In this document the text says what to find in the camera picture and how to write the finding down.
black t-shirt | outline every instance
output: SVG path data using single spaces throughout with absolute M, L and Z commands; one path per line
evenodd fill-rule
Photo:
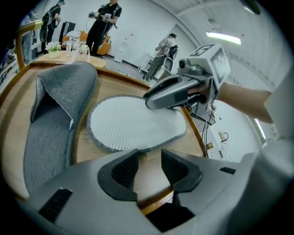
M 52 16 L 52 26 L 56 26 L 56 19 L 54 19 L 55 14 L 57 13 L 58 15 L 60 15 L 61 12 L 61 7 L 56 4 L 55 6 L 51 7 L 49 12 L 51 12 L 51 16 Z
M 105 14 L 111 14 L 111 19 L 114 19 L 114 17 L 120 17 L 122 8 L 119 7 L 117 9 L 117 11 L 115 11 L 115 9 L 118 7 L 119 5 L 116 3 L 112 6 L 110 6 L 110 4 L 105 4 L 102 5 L 98 12 L 100 13 L 99 18 L 95 21 L 95 25 L 99 26 L 99 27 L 105 27 L 107 22 L 103 22 L 102 21 L 102 16 L 104 16 Z

wooden table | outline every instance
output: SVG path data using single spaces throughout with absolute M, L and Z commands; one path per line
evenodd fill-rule
M 30 123 L 30 112 L 35 99 L 35 78 L 40 72 L 52 66 L 56 65 L 51 62 L 29 64 L 13 79 L 15 84 L 10 84 L 0 96 L 2 172 L 10 188 L 22 198 L 28 197 L 23 179 L 23 153 Z M 113 95 L 143 96 L 148 89 L 146 84 L 115 72 L 98 68 L 97 72 L 99 79 L 97 88 L 76 132 L 72 155 L 73 164 L 110 154 L 96 146 L 87 133 L 86 120 L 91 108 L 106 97 Z M 138 195 L 139 207 L 143 209 L 144 214 L 153 211 L 172 198 L 173 190 L 161 169 L 160 151 L 162 148 L 203 156 L 203 144 L 199 142 L 201 137 L 192 118 L 186 109 L 181 109 L 181 112 L 187 123 L 186 136 L 140 156 L 134 192 Z
M 66 50 L 59 51 L 60 55 L 56 58 L 50 58 L 49 53 L 46 55 L 43 55 L 37 59 L 37 61 L 43 61 L 43 62 L 71 62 L 72 59 L 72 53 L 70 56 L 67 56 Z M 106 66 L 106 62 L 100 58 L 90 56 L 90 64 L 92 64 L 94 67 L 98 68 L 104 68 Z

fluorescent light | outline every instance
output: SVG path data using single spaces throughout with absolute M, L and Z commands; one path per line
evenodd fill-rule
M 214 33 L 214 32 L 206 32 L 206 35 L 210 38 L 221 39 L 221 40 L 225 40 L 228 42 L 233 42 L 238 45 L 241 45 L 241 39 L 238 37 L 234 37 L 234 36 L 230 36 L 226 34 Z
M 263 129 L 261 128 L 261 125 L 260 125 L 259 121 L 258 121 L 257 119 L 254 119 L 254 120 L 255 120 L 256 125 L 257 125 L 258 128 L 259 128 L 259 131 L 260 131 L 261 134 L 262 134 L 262 137 L 266 140 L 266 135 L 265 135 L 265 133 L 263 132 Z
M 244 7 L 246 10 L 248 10 L 249 12 L 251 12 L 252 14 L 255 14 L 253 11 L 251 11 L 248 7 Z

ceiling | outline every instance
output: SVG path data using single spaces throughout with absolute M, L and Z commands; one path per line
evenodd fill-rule
M 221 42 L 230 58 L 228 79 L 233 83 L 273 91 L 293 63 L 286 39 L 262 6 L 258 16 L 245 10 L 238 0 L 151 1 L 173 14 L 197 46 Z M 242 45 L 209 38 L 206 31 L 240 37 Z

gray felt slipper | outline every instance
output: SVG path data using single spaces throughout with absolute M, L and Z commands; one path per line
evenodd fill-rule
M 37 76 L 23 162 L 29 193 L 70 165 L 74 134 L 96 81 L 96 69 L 86 62 L 57 66 Z

